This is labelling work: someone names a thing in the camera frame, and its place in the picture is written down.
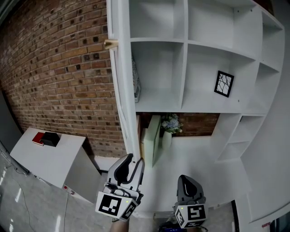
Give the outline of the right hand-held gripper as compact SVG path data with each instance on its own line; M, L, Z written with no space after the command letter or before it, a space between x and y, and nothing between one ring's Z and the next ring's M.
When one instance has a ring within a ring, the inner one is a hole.
M177 199L174 205L174 215L179 226L181 228L202 226L208 216L202 186L189 176L179 176Z

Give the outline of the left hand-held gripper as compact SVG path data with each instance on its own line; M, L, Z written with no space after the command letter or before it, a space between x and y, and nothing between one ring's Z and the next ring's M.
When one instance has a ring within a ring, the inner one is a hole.
M145 162L140 158L128 181L129 189L118 186L127 182L129 164L133 154L127 154L117 160L108 170L104 189L98 192L96 212L114 219L128 221L134 210L141 203L143 194L139 191L142 184Z

